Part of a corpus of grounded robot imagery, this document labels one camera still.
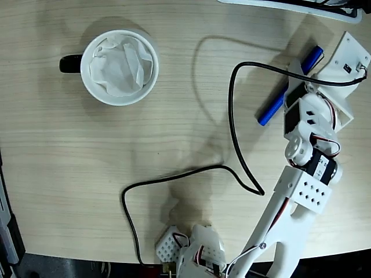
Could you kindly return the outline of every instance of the blue pen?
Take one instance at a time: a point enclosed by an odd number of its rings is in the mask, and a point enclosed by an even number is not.
[[[318,45],[313,48],[311,53],[305,58],[305,60],[301,64],[301,69],[303,70],[303,73],[307,75],[310,70],[313,68],[315,63],[318,61],[320,56],[323,54],[323,49],[320,48]],[[283,98],[285,95],[285,92],[287,91],[289,87],[289,82],[286,84],[286,86],[282,89],[282,91],[272,100],[272,102],[269,104],[267,109],[264,110],[264,112],[261,114],[261,116],[258,118],[258,122],[265,126],[268,121],[273,117],[273,115],[279,110],[279,108],[283,104]]]

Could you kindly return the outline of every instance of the black mug handle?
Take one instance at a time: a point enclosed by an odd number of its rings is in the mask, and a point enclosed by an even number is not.
[[[59,61],[59,70],[65,74],[79,74],[81,54],[67,55]]]

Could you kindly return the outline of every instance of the black cable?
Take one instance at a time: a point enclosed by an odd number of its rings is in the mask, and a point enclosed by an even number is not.
[[[137,259],[142,266],[149,267],[149,268],[152,267],[150,265],[146,265],[141,260],[138,235],[137,235],[137,232],[135,230],[135,226],[134,226],[133,220],[130,216],[128,207],[126,205],[126,200],[125,200],[126,193],[129,190],[131,190],[133,188],[143,186],[143,185],[159,184],[159,183],[162,183],[162,182],[178,180],[179,178],[189,177],[190,175],[198,174],[198,173],[208,171],[208,170],[224,169],[224,170],[227,170],[228,172],[230,172],[233,175],[233,177],[237,180],[237,182],[240,184],[240,186],[243,187],[245,190],[247,190],[251,193],[257,194],[257,195],[261,195],[261,196],[263,196],[265,194],[263,188],[260,186],[258,181],[254,178],[253,174],[251,173],[249,167],[247,166],[247,164],[246,164],[246,162],[243,158],[241,149],[239,148],[237,135],[236,135],[236,130],[235,130],[235,125],[234,125],[233,94],[234,94],[235,80],[236,80],[238,70],[240,68],[246,67],[246,66],[265,68],[265,69],[268,69],[270,71],[275,71],[275,72],[278,72],[280,74],[291,76],[291,77],[294,77],[294,78],[297,78],[297,79],[300,79],[300,80],[309,81],[309,82],[312,82],[312,83],[322,84],[322,85],[326,85],[326,86],[336,86],[336,87],[344,87],[344,86],[355,85],[355,84],[358,84],[358,83],[362,82],[364,79],[367,78],[367,68],[366,67],[361,68],[365,71],[365,76],[364,77],[355,79],[355,80],[350,81],[350,82],[337,83],[337,82],[322,81],[322,80],[310,78],[310,77],[307,77],[307,76],[304,76],[304,75],[295,74],[293,72],[285,71],[284,69],[276,68],[276,67],[273,67],[271,65],[262,64],[262,63],[258,63],[258,62],[242,62],[242,63],[239,63],[233,69],[231,79],[230,79],[230,86],[229,86],[229,92],[228,92],[228,120],[229,120],[229,124],[230,124],[232,142],[233,142],[233,146],[235,148],[238,160],[239,160],[242,168],[244,169],[246,175],[249,177],[249,179],[251,180],[253,185],[256,187],[256,189],[253,189],[253,188],[247,186],[246,184],[244,184],[243,181],[240,179],[240,177],[237,175],[237,173],[234,170],[232,170],[230,167],[228,167],[226,165],[222,165],[222,164],[206,166],[206,167],[198,168],[198,169],[195,169],[195,170],[190,170],[186,173],[173,175],[173,176],[170,176],[170,177],[157,178],[157,179],[150,180],[150,181],[137,182],[137,183],[132,184],[132,185],[128,186],[127,188],[125,188],[121,193],[122,208],[123,208],[123,210],[125,212],[125,215],[126,215],[128,221],[129,221],[129,225],[130,225],[130,228],[131,228],[132,233],[133,233],[134,245],[135,245],[135,250],[136,250],[136,254],[137,254]]]
[[[247,67],[247,66],[265,68],[265,69],[268,69],[270,71],[275,71],[275,72],[278,72],[279,74],[294,77],[296,79],[300,79],[300,80],[303,80],[303,81],[308,81],[308,82],[312,82],[312,83],[316,83],[316,84],[320,84],[320,85],[325,85],[325,86],[332,86],[332,87],[347,87],[347,86],[356,85],[358,83],[361,83],[363,80],[365,80],[367,78],[367,75],[365,74],[365,76],[354,79],[353,81],[331,82],[331,81],[324,81],[324,80],[319,80],[319,79],[315,79],[315,78],[310,78],[310,77],[307,77],[305,75],[295,74],[294,72],[285,71],[284,69],[276,68],[276,67],[273,67],[272,65],[262,64],[262,63],[258,63],[258,62],[242,62],[242,63],[239,63],[233,69],[231,81],[232,81],[232,78],[233,79],[236,78],[236,74],[237,74],[237,72],[240,68]]]
[[[243,181],[240,179],[240,177],[237,175],[237,173],[234,170],[232,170],[230,167],[228,167],[226,165],[222,165],[222,164],[216,164],[216,165],[211,165],[211,166],[206,166],[206,167],[198,168],[198,169],[195,169],[195,170],[191,170],[191,171],[188,171],[186,173],[179,174],[179,175],[173,175],[171,177],[157,178],[157,179],[150,180],[150,181],[137,182],[136,184],[132,184],[132,185],[128,186],[127,188],[125,188],[122,191],[122,193],[121,193],[122,208],[123,208],[123,210],[125,212],[125,215],[126,215],[128,221],[129,221],[129,225],[130,225],[130,228],[132,230],[133,237],[134,237],[134,245],[135,245],[135,250],[136,250],[137,258],[138,258],[139,263],[142,266],[144,266],[144,267],[152,267],[150,265],[146,265],[141,260],[139,239],[138,239],[138,235],[137,235],[137,232],[135,230],[135,227],[134,227],[133,220],[132,220],[132,218],[130,216],[128,207],[126,205],[126,200],[125,200],[126,193],[129,190],[133,189],[133,188],[137,188],[137,187],[140,187],[140,186],[143,186],[143,185],[159,184],[159,183],[162,183],[162,182],[174,181],[174,180],[178,180],[179,178],[189,177],[190,175],[194,175],[194,174],[198,174],[198,173],[201,173],[201,172],[204,172],[204,171],[209,171],[209,170],[214,170],[214,169],[224,169],[224,170],[227,170],[228,172],[230,172],[233,175],[233,177],[237,180],[237,182],[240,184],[240,186],[242,186],[243,188],[249,188],[247,185],[245,185],[243,183]]]
[[[360,5],[356,5],[352,3],[352,1],[348,1],[347,3],[340,4],[340,5],[325,5],[327,2],[323,1],[321,3],[311,2],[311,1],[298,1],[298,0],[267,0],[273,2],[283,2],[286,4],[291,5],[299,5],[313,9],[323,9],[323,10],[332,10],[332,9],[360,9]]]

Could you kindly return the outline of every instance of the white tissue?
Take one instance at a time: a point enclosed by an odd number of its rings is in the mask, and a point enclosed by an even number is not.
[[[102,41],[90,63],[92,80],[115,97],[130,96],[141,90],[150,80],[152,69],[153,59],[147,47],[125,35]]]

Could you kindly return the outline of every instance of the wood grain surface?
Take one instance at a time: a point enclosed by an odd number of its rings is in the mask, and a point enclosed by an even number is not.
[[[95,100],[58,63],[104,31],[139,28],[158,43],[160,74],[139,103]],[[3,0],[0,10],[0,147],[10,202],[27,252],[137,262],[120,193],[134,182],[224,161],[246,182],[227,122],[233,67],[285,67],[318,43],[324,64],[344,31],[371,51],[371,16],[358,25],[216,0]],[[282,76],[243,69],[235,93],[238,138],[267,194],[244,191],[221,170],[132,190],[128,206],[143,260],[169,224],[212,224],[232,259],[247,242],[287,164],[282,111],[255,115]],[[304,257],[371,248],[370,80],[349,97],[355,120],[339,134],[344,166]],[[260,260],[272,258],[268,250]]]

